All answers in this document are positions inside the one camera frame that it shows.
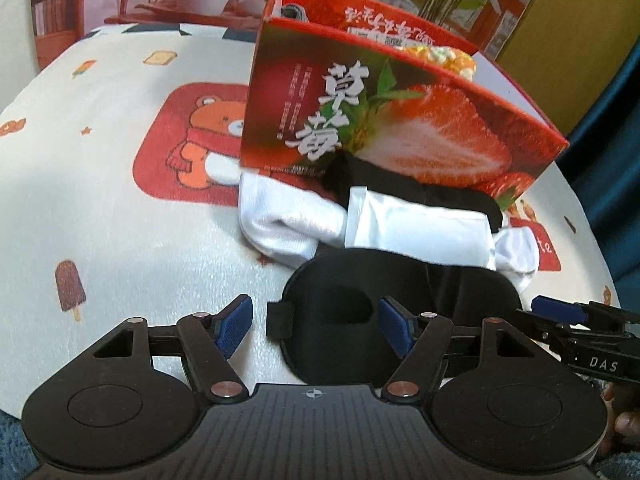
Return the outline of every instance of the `yellow wall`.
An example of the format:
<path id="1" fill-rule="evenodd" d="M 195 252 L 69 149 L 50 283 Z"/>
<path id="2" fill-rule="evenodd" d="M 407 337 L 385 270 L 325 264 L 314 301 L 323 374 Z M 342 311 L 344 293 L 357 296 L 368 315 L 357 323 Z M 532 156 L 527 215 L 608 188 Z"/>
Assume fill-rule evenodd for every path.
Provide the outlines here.
<path id="1" fill-rule="evenodd" d="M 568 134 L 640 34 L 640 0 L 534 0 L 498 64 Z"/>

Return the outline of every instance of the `crosshair logo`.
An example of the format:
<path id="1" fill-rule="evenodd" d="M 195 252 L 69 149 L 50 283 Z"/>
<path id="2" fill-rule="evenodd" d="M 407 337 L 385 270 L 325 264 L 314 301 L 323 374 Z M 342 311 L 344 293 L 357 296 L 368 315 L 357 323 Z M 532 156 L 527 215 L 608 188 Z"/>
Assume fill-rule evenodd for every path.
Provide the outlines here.
<path id="1" fill-rule="evenodd" d="M 309 399 L 317 399 L 322 395 L 322 392 L 317 388 L 313 388 L 312 390 L 307 390 L 305 392 L 305 395 L 309 397 Z"/>

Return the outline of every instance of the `blue gripper pad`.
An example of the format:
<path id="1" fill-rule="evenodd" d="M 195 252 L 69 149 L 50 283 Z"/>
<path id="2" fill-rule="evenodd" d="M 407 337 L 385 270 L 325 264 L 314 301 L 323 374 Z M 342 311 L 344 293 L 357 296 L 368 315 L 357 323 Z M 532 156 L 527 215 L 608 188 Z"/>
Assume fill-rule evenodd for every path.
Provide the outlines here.
<path id="1" fill-rule="evenodd" d="M 229 303 L 220 313 L 213 316 L 213 323 L 217 323 L 214 339 L 215 345 L 225 359 L 229 359 L 244 336 L 251 328 L 254 320 L 254 304 L 246 294 L 241 294 Z"/>
<path id="2" fill-rule="evenodd" d="M 387 296 L 378 303 L 378 320 L 386 341 L 403 359 L 414 347 L 417 321 L 415 316 L 393 298 Z"/>
<path id="3" fill-rule="evenodd" d="M 531 311 L 536 316 L 571 325 L 585 323 L 588 318 L 580 305 L 554 300 L 546 296 L 535 297 L 533 301 L 531 301 Z"/>

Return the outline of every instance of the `carpet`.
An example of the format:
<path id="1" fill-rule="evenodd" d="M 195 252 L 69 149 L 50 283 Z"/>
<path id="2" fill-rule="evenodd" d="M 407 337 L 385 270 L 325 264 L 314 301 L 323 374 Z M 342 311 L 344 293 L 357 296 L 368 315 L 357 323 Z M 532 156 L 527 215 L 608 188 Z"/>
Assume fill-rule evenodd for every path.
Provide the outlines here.
<path id="1" fill-rule="evenodd" d="M 20 421 L 0 412 L 0 480 L 22 480 L 37 466 Z"/>

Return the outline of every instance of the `blue fabric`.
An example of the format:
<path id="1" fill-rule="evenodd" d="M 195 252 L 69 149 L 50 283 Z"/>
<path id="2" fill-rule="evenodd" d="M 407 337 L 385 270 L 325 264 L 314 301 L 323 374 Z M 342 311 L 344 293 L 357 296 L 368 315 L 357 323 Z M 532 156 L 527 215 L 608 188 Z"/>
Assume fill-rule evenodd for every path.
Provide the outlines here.
<path id="1" fill-rule="evenodd" d="M 20 421 L 0 412 L 0 480 L 21 480 L 37 466 Z"/>
<path id="2" fill-rule="evenodd" d="M 598 462 L 594 469 L 600 471 L 609 480 L 638 480 L 640 479 L 640 452 L 614 455 Z"/>
<path id="3" fill-rule="evenodd" d="M 558 166 L 584 207 L 620 306 L 640 312 L 640 38 L 569 141 Z"/>

